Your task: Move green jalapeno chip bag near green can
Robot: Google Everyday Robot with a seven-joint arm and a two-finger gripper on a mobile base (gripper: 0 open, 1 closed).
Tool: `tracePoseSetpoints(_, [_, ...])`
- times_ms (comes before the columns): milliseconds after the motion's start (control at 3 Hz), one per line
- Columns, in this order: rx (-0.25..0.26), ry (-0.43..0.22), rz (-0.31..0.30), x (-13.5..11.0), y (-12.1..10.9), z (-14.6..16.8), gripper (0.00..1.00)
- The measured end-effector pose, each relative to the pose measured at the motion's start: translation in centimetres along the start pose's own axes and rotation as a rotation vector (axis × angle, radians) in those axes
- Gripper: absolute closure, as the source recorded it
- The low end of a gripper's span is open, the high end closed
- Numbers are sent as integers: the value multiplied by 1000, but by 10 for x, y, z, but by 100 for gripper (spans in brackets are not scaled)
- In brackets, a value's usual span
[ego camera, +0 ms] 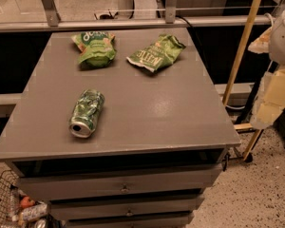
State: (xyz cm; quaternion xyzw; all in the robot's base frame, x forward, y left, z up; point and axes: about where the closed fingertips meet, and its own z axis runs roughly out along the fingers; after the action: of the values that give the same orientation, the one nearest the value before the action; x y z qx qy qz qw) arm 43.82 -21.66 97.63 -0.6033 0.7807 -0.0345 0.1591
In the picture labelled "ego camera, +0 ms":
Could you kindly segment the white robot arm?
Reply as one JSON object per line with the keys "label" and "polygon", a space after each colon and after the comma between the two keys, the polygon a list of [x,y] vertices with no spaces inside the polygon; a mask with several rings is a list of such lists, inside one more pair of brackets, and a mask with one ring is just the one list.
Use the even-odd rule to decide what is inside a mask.
{"label": "white robot arm", "polygon": [[250,124],[255,129],[272,125],[285,109],[285,10],[248,46],[253,53],[268,53],[278,63],[274,73],[266,72],[256,95]]}

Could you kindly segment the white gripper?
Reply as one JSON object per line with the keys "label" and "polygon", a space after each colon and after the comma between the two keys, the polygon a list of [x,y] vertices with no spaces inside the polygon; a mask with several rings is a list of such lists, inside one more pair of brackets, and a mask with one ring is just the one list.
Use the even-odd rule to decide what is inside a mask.
{"label": "white gripper", "polygon": [[285,66],[275,73],[266,72],[254,102],[250,124],[255,129],[272,125],[285,109]]}

